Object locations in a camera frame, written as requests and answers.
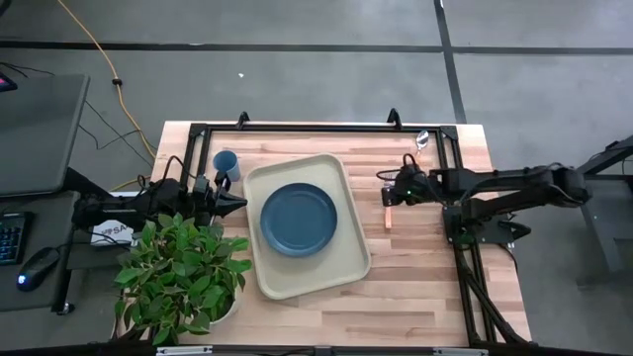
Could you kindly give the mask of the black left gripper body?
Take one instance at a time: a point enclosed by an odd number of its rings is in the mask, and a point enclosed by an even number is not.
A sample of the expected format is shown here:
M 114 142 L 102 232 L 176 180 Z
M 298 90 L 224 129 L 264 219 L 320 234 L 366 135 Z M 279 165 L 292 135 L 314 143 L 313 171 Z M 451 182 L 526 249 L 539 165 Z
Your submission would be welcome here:
M 228 192 L 230 180 L 225 173 L 217 173 L 214 179 L 216 189 L 213 189 L 209 180 L 209 194 L 206 200 L 192 195 L 195 203 L 195 216 L 199 223 L 211 225 L 215 218 L 222 216 L 222 203 L 226 203 L 223 199 L 223 192 Z

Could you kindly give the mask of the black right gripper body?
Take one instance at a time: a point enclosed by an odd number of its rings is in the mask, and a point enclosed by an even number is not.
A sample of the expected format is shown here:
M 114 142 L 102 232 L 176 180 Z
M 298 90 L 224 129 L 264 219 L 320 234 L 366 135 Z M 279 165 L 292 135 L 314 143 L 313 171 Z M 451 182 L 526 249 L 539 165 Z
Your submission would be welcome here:
M 399 203 L 408 206 L 430 203 L 426 174 L 417 165 L 404 165 L 395 178 L 394 191 Z

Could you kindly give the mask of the blue cup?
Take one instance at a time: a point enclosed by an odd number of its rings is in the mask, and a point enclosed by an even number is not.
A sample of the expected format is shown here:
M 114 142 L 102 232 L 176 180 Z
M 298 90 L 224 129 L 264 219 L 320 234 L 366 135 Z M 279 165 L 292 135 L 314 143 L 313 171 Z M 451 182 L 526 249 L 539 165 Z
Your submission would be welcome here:
M 241 177 L 238 157 L 233 151 L 218 152 L 213 158 L 213 165 L 218 172 L 225 173 L 231 182 L 237 182 Z

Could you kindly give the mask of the dark blue plate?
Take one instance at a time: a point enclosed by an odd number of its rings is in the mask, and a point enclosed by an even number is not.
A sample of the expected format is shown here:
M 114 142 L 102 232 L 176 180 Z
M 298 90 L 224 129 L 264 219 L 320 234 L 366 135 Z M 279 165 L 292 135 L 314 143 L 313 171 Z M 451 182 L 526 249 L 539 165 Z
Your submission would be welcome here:
M 263 238 L 277 252 L 308 257 L 332 240 L 338 216 L 330 196 L 318 186 L 291 183 L 274 191 L 260 215 Z

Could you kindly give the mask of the beige rectangular tray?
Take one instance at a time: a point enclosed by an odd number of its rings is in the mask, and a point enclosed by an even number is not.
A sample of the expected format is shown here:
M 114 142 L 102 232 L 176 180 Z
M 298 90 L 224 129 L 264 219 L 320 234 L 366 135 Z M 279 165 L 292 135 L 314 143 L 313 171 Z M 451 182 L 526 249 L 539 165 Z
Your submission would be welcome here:
M 337 228 L 330 243 L 308 257 L 290 257 L 273 248 L 263 238 L 260 215 L 266 199 L 291 183 L 308 183 L 323 189 L 335 204 Z M 253 264 L 262 293 L 273 300 L 355 282 L 371 267 L 352 191 L 343 163 L 329 153 L 253 169 L 243 178 L 247 200 Z

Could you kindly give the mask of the green leafy plant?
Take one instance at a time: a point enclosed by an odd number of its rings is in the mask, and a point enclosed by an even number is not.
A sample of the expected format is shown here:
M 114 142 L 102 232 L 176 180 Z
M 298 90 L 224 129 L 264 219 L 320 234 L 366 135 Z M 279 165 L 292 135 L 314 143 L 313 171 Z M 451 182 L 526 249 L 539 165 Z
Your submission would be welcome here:
M 117 320 L 155 346 L 177 345 L 182 334 L 210 333 L 236 289 L 244 290 L 252 262 L 239 254 L 248 247 L 245 237 L 226 237 L 219 223 L 195 226 L 179 215 L 146 222 L 114 280 L 122 292 Z

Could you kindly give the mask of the white labelled box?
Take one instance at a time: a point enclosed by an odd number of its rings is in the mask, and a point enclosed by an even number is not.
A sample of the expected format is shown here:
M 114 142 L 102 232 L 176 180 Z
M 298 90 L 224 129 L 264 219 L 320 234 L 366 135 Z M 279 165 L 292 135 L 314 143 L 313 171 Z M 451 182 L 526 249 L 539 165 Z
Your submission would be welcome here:
M 113 242 L 131 244 L 133 241 L 133 230 L 118 221 L 105 221 L 93 226 L 91 231 L 91 244 L 95 246 L 110 245 Z

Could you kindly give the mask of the white plant pot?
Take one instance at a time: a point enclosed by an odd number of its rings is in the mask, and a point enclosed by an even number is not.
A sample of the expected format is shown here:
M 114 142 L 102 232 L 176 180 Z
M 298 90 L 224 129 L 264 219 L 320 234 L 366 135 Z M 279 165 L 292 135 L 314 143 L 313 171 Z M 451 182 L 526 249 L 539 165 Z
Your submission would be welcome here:
M 230 306 L 230 308 L 227 310 L 227 312 L 220 317 L 217 320 L 214 320 L 210 323 L 209 326 L 209 330 L 212 330 L 215 326 L 217 326 L 218 324 L 222 323 L 223 321 L 225 321 L 226 319 L 230 318 L 233 314 L 235 314 L 240 305 L 241 305 L 241 300 L 242 300 L 242 295 L 243 295 L 243 291 L 240 288 L 237 288 L 234 294 L 234 300 Z

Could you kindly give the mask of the black computer mouse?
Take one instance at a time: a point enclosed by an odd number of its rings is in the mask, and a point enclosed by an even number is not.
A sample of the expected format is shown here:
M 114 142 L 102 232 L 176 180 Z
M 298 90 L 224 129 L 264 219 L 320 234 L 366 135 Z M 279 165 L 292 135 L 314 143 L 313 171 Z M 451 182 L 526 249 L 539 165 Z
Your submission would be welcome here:
M 17 289 L 21 292 L 31 292 L 37 289 L 47 274 L 55 267 L 59 256 L 59 251 L 55 247 L 45 247 L 36 252 L 23 264 L 18 273 Z

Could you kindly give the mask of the dark grey flat panel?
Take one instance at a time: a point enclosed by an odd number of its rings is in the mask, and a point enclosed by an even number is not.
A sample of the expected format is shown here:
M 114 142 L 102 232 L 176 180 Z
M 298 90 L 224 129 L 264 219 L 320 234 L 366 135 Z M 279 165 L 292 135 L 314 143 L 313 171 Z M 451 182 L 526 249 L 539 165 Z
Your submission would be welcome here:
M 62 189 L 89 85 L 68 74 L 0 93 L 0 197 Z

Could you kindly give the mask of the dark side desk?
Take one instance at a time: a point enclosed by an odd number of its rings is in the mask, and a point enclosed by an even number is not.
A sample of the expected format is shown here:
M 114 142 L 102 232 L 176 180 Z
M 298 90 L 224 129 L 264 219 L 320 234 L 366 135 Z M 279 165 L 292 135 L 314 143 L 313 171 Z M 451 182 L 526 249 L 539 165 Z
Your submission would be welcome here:
M 70 272 L 67 262 L 73 238 L 71 221 L 76 193 L 0 199 L 0 216 L 9 213 L 34 214 L 22 263 L 0 266 L 0 312 L 49 308 L 64 313 L 67 308 L 67 288 Z M 59 260 L 42 284 L 31 292 L 21 292 L 16 279 L 23 264 L 45 247 L 55 247 Z

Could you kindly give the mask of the black backlit keyboard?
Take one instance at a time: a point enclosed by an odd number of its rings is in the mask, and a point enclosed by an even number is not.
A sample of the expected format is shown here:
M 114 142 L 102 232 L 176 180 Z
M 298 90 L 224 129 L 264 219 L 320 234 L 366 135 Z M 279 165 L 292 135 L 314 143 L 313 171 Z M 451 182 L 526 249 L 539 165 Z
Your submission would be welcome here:
M 22 263 L 33 219 L 34 214 L 31 212 L 0 216 L 0 266 Z

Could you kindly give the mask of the black aluminium table frame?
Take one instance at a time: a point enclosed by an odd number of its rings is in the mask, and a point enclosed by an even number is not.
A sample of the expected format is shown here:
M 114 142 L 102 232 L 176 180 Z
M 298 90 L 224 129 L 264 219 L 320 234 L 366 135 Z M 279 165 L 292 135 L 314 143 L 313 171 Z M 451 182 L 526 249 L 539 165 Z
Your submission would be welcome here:
M 416 153 L 420 125 L 394 123 L 168 122 L 160 140 L 153 177 L 165 174 L 169 157 L 182 164 L 172 176 L 192 184 L 195 174 L 214 177 L 214 156 L 238 157 L 240 179 L 230 190 L 244 198 L 243 178 L 253 169 L 329 153 L 347 173 L 356 211 L 371 254 L 367 275 L 355 282 L 284 300 L 266 297 L 259 285 L 250 246 L 246 206 L 223 221 L 225 235 L 245 237 L 251 260 L 241 305 L 206 335 L 184 334 L 184 344 L 215 351 L 301 351 L 313 346 L 468 347 L 500 340 L 508 325 L 529 335 L 514 263 L 494 244 L 456 247 L 446 237 L 443 206 L 393 208 L 385 229 L 377 173 L 402 165 L 411 154 L 424 170 L 459 167 L 491 169 L 484 131 L 477 125 L 429 127 L 430 141 Z

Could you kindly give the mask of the silver metal bracket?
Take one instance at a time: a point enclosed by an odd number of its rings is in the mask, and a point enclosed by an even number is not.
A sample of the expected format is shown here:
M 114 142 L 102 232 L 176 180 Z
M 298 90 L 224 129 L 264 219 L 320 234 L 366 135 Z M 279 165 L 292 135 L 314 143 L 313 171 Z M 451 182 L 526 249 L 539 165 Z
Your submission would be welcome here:
M 489 351 L 485 349 L 441 347 L 441 348 L 434 348 L 432 355 L 433 356 L 489 356 Z
M 212 356 L 212 346 L 171 346 L 160 347 L 155 356 Z

